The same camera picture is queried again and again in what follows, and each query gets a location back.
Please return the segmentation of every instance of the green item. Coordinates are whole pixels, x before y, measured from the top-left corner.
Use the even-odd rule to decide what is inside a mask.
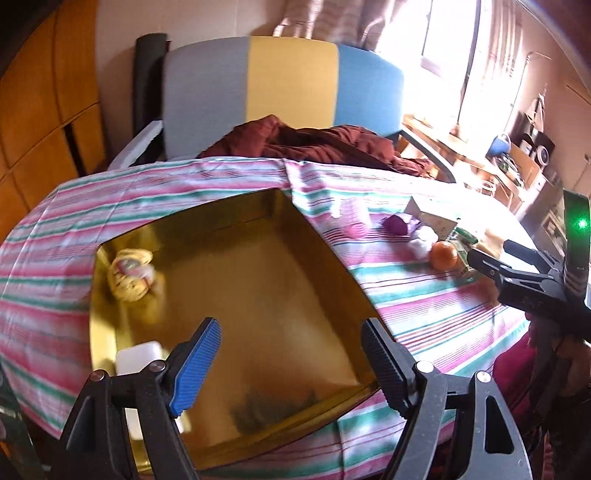
[[[463,237],[469,245],[476,245],[478,243],[478,239],[463,228],[456,227],[456,233]]]

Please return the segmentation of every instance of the chair armrest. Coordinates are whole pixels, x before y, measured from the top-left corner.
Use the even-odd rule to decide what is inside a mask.
[[[144,129],[137,134],[134,139],[129,142],[123,150],[113,159],[107,170],[118,170],[119,168],[127,168],[138,157],[145,152],[148,145],[164,128],[162,120],[154,120],[144,127]]]
[[[463,186],[462,182],[458,182],[452,165],[439,153],[433,150],[426,142],[424,142],[406,127],[402,127],[402,130],[398,133],[402,135],[403,138],[408,140],[408,143],[420,150],[427,156],[429,160],[435,164],[435,166],[445,175],[447,183],[459,183]]]

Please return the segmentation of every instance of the cardboard box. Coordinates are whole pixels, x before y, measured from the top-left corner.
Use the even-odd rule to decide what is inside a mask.
[[[460,218],[447,211],[445,205],[425,197],[410,197],[404,213],[409,213],[430,226],[439,240],[445,240],[456,227]]]
[[[525,189],[529,189],[538,176],[538,173],[540,173],[540,166],[513,143],[511,144],[511,152],[509,154],[515,165],[517,165],[519,173],[521,173]]]

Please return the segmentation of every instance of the blue gripper pad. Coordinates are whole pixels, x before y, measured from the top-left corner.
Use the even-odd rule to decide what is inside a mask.
[[[193,406],[197,393],[212,365],[222,341],[222,329],[216,319],[207,319],[196,333],[205,327],[187,358],[179,368],[174,379],[172,398],[168,410],[173,417],[178,417],[183,410]]]

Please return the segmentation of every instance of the yellow plush toy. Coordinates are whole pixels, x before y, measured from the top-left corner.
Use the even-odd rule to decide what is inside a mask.
[[[152,252],[141,248],[125,248],[117,253],[107,273],[116,299],[138,301],[148,293],[155,277],[151,261]]]

